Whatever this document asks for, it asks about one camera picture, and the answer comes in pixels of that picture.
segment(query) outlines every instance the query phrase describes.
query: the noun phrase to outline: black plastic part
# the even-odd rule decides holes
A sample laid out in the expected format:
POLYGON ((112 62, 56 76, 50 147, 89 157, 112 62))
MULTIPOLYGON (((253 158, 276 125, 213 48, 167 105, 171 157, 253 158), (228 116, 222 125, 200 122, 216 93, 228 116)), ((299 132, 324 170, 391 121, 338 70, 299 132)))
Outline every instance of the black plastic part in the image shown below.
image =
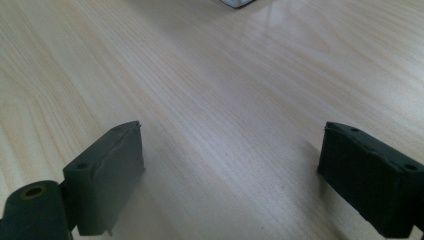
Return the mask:
POLYGON ((424 167, 367 133, 328 122, 318 172, 384 237, 422 229, 424 167))
POLYGON ((10 195, 3 213, 1 240, 71 239, 59 185, 41 181, 10 195))
POLYGON ((1 240, 68 240, 111 233, 144 170, 140 124, 112 128, 64 169, 65 181, 29 184, 12 193, 1 240))
POLYGON ((63 169, 62 189, 73 202, 67 212, 78 212, 71 222, 80 235, 112 230, 143 170, 138 122, 109 130, 63 169))

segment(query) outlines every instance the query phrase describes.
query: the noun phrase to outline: screw hole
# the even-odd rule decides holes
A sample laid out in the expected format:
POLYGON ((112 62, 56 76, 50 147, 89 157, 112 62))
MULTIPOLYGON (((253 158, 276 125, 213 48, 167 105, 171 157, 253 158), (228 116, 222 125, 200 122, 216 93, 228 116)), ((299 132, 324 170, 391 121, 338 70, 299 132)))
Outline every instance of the screw hole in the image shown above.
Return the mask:
POLYGON ((405 164, 403 165, 406 169, 411 170, 411 171, 416 171, 417 167, 411 164, 405 164))
POLYGON ((44 192, 46 192, 46 190, 47 190, 46 186, 34 186, 22 192, 21 198, 23 200, 31 200, 33 198, 43 195, 44 192))
POLYGON ((85 169, 85 168, 87 168, 87 167, 88 167, 88 165, 87 165, 87 164, 85 164, 85 163, 80 163, 80 164, 78 164, 78 166, 77 166, 77 168, 78 168, 78 169, 80 169, 80 170, 85 169))
POLYGON ((25 192, 26 197, 33 197, 43 191, 40 187, 31 188, 25 192))

